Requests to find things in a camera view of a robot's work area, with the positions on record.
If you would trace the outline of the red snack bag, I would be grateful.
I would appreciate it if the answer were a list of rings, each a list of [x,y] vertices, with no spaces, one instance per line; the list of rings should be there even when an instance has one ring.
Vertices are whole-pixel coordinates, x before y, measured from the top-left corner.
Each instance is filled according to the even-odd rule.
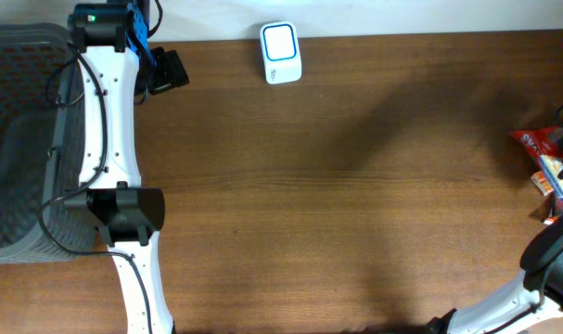
[[[559,126],[514,130],[510,136],[524,147],[534,161],[542,155],[563,158],[563,151],[558,144],[563,136],[563,128]]]

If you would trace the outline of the small orange candy packet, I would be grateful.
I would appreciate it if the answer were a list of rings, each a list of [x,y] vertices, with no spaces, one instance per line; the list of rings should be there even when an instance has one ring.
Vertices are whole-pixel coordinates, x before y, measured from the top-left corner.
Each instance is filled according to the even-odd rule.
[[[554,192],[553,187],[547,180],[546,176],[542,171],[536,172],[531,176],[531,181],[536,186],[536,188],[545,196],[549,196]]]

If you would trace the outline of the black patterned snack packet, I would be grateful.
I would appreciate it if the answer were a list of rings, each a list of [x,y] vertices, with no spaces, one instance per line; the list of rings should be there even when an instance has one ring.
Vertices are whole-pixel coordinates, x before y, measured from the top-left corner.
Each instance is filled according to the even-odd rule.
[[[559,217],[556,203],[557,197],[554,194],[549,194],[543,203],[530,214],[530,218],[544,225],[553,224]]]

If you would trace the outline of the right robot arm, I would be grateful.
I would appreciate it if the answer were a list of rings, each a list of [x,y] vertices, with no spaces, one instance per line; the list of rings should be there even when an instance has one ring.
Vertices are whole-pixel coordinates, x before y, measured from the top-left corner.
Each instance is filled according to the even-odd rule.
[[[481,302],[432,318],[425,333],[519,333],[563,317],[563,214],[528,245],[521,271]]]

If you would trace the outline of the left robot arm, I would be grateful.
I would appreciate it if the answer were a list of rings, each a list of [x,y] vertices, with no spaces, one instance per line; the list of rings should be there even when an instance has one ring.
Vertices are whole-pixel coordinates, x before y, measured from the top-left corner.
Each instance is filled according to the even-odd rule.
[[[138,167],[134,99],[187,84],[174,51],[150,48],[157,31],[149,1],[78,4],[68,19],[70,49],[81,69],[83,163],[66,207],[92,226],[115,263],[130,333],[173,333],[160,274],[165,198],[145,187]]]

